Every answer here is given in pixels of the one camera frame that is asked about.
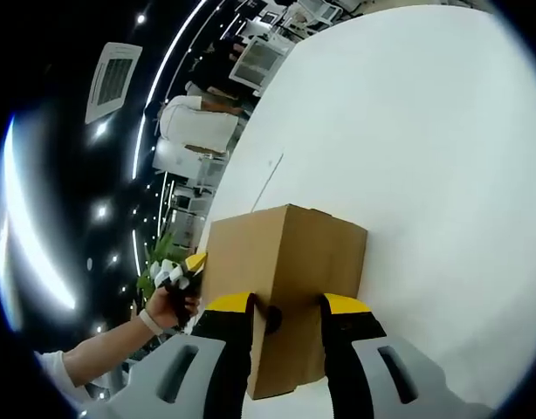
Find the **person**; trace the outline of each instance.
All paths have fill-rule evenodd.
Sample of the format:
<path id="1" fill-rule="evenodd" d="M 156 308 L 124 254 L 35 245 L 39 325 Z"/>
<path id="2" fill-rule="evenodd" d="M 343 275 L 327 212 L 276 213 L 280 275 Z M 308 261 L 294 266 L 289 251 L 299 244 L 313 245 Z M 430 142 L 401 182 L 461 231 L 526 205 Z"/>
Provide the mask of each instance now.
<path id="1" fill-rule="evenodd" d="M 190 81 L 204 92 L 225 98 L 246 99 L 251 89 L 229 78 L 244 46 L 221 39 L 213 42 L 189 73 Z"/>
<path id="2" fill-rule="evenodd" d="M 204 91 L 190 80 L 184 86 L 184 90 L 187 92 L 187 96 L 200 96 L 208 102 L 215 102 L 221 105 L 235 107 L 237 102 L 237 98 L 222 92 L 214 86 L 210 86 L 208 91 Z"/>
<path id="3" fill-rule="evenodd" d="M 160 120 L 161 113 L 165 109 L 166 103 L 164 101 L 152 100 L 145 108 L 144 115 L 150 122 L 157 122 Z"/>
<path id="4" fill-rule="evenodd" d="M 243 132 L 240 107 L 210 102 L 200 96 L 175 96 L 160 114 L 161 136 L 197 153 L 231 151 Z"/>
<path id="5" fill-rule="evenodd" d="M 185 306 L 192 316 L 197 314 L 197 305 L 197 299 L 186 299 Z M 155 290 L 139 316 L 82 341 L 68 352 L 37 354 L 37 357 L 44 372 L 65 398 L 80 405 L 92 400 L 84 388 L 86 384 L 119 366 L 155 334 L 177 324 L 168 291 L 162 287 Z"/>

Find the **ceiling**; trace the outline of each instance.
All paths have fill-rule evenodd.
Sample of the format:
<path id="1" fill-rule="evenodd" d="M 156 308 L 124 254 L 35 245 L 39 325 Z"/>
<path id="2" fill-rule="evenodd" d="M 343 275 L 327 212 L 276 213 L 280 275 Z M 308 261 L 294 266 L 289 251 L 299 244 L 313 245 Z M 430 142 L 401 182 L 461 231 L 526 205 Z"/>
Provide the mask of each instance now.
<path id="1" fill-rule="evenodd" d="M 96 325 L 115 326 L 129 316 L 137 277 L 132 231 L 143 264 L 143 243 L 151 243 L 156 235 L 164 180 L 151 167 L 155 144 L 151 123 L 144 127 L 138 172 L 132 179 L 138 128 L 166 51 L 200 3 L 37 2 L 15 10 L 16 18 L 5 30 L 4 38 L 22 41 L 1 45 L 6 63 L 1 80 L 6 80 L 8 91 L 0 128 L 5 133 L 14 114 L 13 158 L 26 213 L 46 256 L 76 299 L 75 308 L 66 310 L 48 302 L 48 292 L 34 286 L 40 273 L 34 272 L 30 256 L 25 255 L 29 231 L 15 225 L 8 263 L 17 285 L 22 331 L 39 351 L 69 347 L 93 333 Z M 219 38 L 220 25 L 233 18 L 236 2 L 203 2 L 168 57 L 154 99 L 182 93 L 192 54 L 168 93 L 175 69 L 220 4 L 200 37 L 202 42 Z M 137 24 L 140 14 L 146 17 L 143 24 Z M 143 49 L 124 106 L 86 125 L 88 92 L 106 42 Z M 107 130 L 96 136 L 103 120 Z M 100 209 L 105 216 L 98 217 Z"/>

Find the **green plant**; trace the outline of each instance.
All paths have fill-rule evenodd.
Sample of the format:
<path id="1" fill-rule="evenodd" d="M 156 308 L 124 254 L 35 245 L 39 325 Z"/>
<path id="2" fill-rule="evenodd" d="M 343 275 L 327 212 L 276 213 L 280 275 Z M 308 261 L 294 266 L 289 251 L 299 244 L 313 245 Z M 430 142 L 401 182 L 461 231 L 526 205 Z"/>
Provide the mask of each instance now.
<path id="1" fill-rule="evenodd" d="M 154 280 L 149 275 L 149 269 L 154 262 L 161 264 L 163 259 L 168 259 L 174 263 L 181 263 L 186 258 L 186 251 L 184 249 L 173 250 L 170 249 L 173 243 L 173 233 L 166 233 L 162 237 L 158 237 L 155 242 L 153 250 L 149 251 L 144 246 L 144 252 L 146 255 L 146 270 L 138 277 L 136 281 L 136 287 L 142 290 L 142 296 L 145 299 L 149 299 L 155 291 Z"/>

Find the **white shirt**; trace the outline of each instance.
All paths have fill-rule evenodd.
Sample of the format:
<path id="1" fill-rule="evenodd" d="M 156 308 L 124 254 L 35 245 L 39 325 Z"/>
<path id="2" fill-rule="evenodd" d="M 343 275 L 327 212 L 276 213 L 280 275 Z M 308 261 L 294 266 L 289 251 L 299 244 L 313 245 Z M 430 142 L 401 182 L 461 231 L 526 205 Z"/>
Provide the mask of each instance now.
<path id="1" fill-rule="evenodd" d="M 184 146 L 192 145 L 224 152 L 238 117 L 228 113 L 201 111 L 200 96 L 176 96 L 160 118 L 161 136 Z"/>
<path id="2" fill-rule="evenodd" d="M 90 402 L 92 398 L 87 393 L 84 386 L 74 387 L 72 380 L 66 372 L 65 363 L 62 361 L 62 351 L 51 352 L 49 354 L 38 354 L 41 368 L 51 379 L 55 387 L 62 395 L 76 408 L 84 402 Z"/>

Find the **desk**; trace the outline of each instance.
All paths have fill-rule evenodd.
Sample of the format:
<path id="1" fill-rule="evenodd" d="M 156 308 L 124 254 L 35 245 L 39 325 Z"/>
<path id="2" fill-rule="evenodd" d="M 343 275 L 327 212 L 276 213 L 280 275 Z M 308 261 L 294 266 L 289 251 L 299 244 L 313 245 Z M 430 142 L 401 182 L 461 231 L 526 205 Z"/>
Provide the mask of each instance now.
<path id="1" fill-rule="evenodd" d="M 512 391 L 536 354 L 536 72 L 495 17 L 404 7 L 300 42 L 232 156 L 202 247 L 212 220 L 286 203 L 369 231 L 360 299 L 450 389 L 490 406 Z M 291 417 L 278 399 L 300 394 L 247 408 Z M 321 397 L 301 416 L 331 417 Z"/>

